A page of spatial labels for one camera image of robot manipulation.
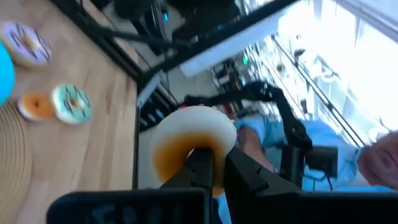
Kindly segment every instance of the black frame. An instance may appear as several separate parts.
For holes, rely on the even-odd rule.
[[[123,69],[129,77],[136,81],[137,91],[138,94],[140,94],[144,88],[147,87],[147,84],[151,81],[151,79],[153,79],[159,73],[169,72],[171,69],[179,66],[181,63],[186,62],[192,57],[211,47],[216,46],[233,35],[240,33],[254,24],[257,24],[263,19],[277,13],[278,11],[286,8],[298,0],[274,0],[250,13],[248,16],[244,16],[234,23],[225,25],[222,30],[213,32],[207,38],[196,43],[167,42],[164,40],[151,39],[150,37],[140,37],[134,34],[110,30],[106,27],[101,27],[85,11],[83,6],[75,0],[50,1],[54,3],[67,17],[69,17],[72,22],[75,23],[75,25],[77,25],[95,44],[97,44],[116,65],[121,67],[121,69]],[[178,49],[178,53],[170,59],[167,59],[162,63],[152,67],[148,71],[143,72],[139,66],[131,60],[127,53],[120,48],[120,46],[114,41],[113,37],[121,37],[138,42],[157,44],[163,47],[171,47]],[[175,103],[172,103],[171,100],[166,97],[165,94],[158,88],[154,90],[151,97],[148,99],[148,102],[149,103],[146,103],[141,110],[139,107],[137,107],[136,111],[136,127],[134,136],[136,141],[134,143],[134,165],[132,177],[132,188],[134,189],[138,187],[139,132],[157,125],[162,118],[176,110],[177,106]],[[140,127],[143,125],[141,121],[142,116],[148,116],[150,119],[147,120],[148,125],[145,125],[145,127],[140,129]]]

